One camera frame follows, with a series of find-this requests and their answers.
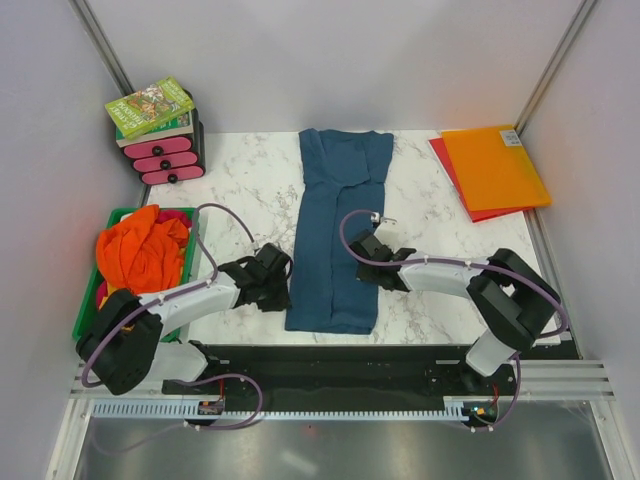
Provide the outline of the blue polo shirt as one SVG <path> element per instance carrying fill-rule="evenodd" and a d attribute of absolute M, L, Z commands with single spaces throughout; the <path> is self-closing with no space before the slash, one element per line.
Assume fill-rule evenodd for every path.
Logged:
<path fill-rule="evenodd" d="M 299 134 L 304 192 L 290 283 L 288 331 L 368 335 L 378 317 L 378 288 L 357 279 L 344 244 L 381 213 L 392 160 L 391 133 L 307 129 Z"/>

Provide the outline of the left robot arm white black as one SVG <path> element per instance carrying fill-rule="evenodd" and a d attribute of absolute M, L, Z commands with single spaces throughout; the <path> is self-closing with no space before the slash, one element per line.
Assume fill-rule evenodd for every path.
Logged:
<path fill-rule="evenodd" d="M 139 296 L 127 289 L 116 291 L 76 343 L 85 363 L 81 384 L 123 395 L 149 378 L 211 392 L 219 382 L 218 367 L 193 344 L 162 339 L 203 317 L 245 305 L 267 313 L 287 310 L 292 266 L 288 254 L 267 243 L 253 256 L 169 290 Z"/>

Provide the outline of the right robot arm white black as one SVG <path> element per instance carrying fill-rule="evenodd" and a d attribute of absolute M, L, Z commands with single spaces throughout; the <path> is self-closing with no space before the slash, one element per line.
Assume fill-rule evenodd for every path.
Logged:
<path fill-rule="evenodd" d="M 469 300 L 486 330 L 465 354 L 458 381 L 467 392 L 483 392 L 507 361 L 530 350 L 552 317 L 567 318 L 559 295 L 514 251 L 487 258 L 429 256 L 412 248 L 391 248 L 371 231 L 346 245 L 358 261 L 357 278 L 385 290 L 435 292 Z"/>

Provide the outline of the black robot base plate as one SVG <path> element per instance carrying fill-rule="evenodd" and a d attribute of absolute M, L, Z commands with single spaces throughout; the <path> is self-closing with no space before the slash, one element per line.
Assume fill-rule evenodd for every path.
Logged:
<path fill-rule="evenodd" d="M 463 368 L 456 346 L 222 346 L 200 345 L 208 364 L 205 379 L 230 373 L 239 380 L 192 387 L 223 394 L 233 407 L 260 405 L 318 411 L 435 408 L 450 397 L 504 399 L 515 392 L 512 366 L 488 378 Z"/>

